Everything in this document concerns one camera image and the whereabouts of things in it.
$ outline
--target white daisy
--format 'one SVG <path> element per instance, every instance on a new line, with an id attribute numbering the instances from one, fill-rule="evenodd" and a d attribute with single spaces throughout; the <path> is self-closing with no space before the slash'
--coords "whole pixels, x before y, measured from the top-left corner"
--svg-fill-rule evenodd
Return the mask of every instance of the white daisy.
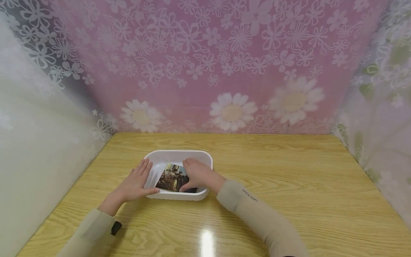
<path id="1" fill-rule="evenodd" d="M 237 131 L 243 128 L 246 122 L 252 121 L 252 115 L 257 111 L 255 102 L 248 102 L 248 96 L 235 94 L 231 97 L 230 93 L 225 93 L 217 97 L 218 102 L 211 104 L 210 115 L 215 117 L 212 122 L 223 130 Z"/>
<path id="2" fill-rule="evenodd" d="M 133 128 L 141 132 L 155 132 L 161 124 L 163 115 L 154 107 L 149 107 L 146 101 L 140 103 L 138 100 L 126 102 L 128 108 L 121 108 L 124 112 L 120 117 L 133 124 Z"/>
<path id="3" fill-rule="evenodd" d="M 289 80 L 285 88 L 277 88 L 268 103 L 270 109 L 275 111 L 274 118 L 281 117 L 281 123 L 289 120 L 290 125 L 294 125 L 305 119 L 306 111 L 316 111 L 318 106 L 315 103 L 324 99 L 322 88 L 312 89 L 316 82 L 316 79 L 307 81 L 302 76 Z"/>

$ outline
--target printed photo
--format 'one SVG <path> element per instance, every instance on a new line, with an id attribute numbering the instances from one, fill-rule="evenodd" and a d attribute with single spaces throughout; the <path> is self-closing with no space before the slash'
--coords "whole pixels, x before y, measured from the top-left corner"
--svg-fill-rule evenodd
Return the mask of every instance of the printed photo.
<path id="1" fill-rule="evenodd" d="M 179 192 L 180 188 L 187 184 L 188 181 L 189 178 L 183 166 L 167 164 L 156 187 L 173 192 Z M 192 188 L 186 192 L 195 193 L 196 191 L 196 188 Z"/>

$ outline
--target right hand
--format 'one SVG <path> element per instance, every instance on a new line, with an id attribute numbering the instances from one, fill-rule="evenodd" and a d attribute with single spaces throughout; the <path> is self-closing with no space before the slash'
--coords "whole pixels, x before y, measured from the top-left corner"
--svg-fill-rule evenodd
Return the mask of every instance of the right hand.
<path id="1" fill-rule="evenodd" d="M 196 159 L 186 159 L 182 164 L 190 180 L 180 188 L 180 192 L 184 192 L 190 188 L 206 187 L 218 194 L 220 188 L 226 181 L 223 176 L 213 171 L 205 163 Z"/>

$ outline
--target long sleeve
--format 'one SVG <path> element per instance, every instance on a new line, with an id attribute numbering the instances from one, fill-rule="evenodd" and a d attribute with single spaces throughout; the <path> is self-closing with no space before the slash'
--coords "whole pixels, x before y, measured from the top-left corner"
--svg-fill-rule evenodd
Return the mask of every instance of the long sleeve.
<path id="1" fill-rule="evenodd" d="M 97 209 L 92 210 L 80 223 L 76 232 L 57 257 L 98 256 L 100 246 L 111 235 L 114 217 Z"/>
<path id="2" fill-rule="evenodd" d="M 308 257 L 297 231 L 281 214 L 252 196 L 240 183 L 227 180 L 217 200 L 247 224 L 268 247 L 270 257 Z"/>

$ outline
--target wall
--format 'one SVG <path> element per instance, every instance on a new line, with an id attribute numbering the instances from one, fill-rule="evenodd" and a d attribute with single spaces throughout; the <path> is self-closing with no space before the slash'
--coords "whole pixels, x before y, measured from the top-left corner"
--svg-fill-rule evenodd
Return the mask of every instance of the wall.
<path id="1" fill-rule="evenodd" d="M 101 125 L 106 115 L 94 116 L 89 107 L 95 104 L 70 83 L 50 79 L 1 14 L 0 256 L 8 257 L 35 233 L 110 133 Z"/>
<path id="2" fill-rule="evenodd" d="M 334 128 L 411 228 L 411 1 L 391 1 Z"/>
<path id="3" fill-rule="evenodd" d="M 386 2 L 42 3 L 120 131 L 321 134 Z"/>

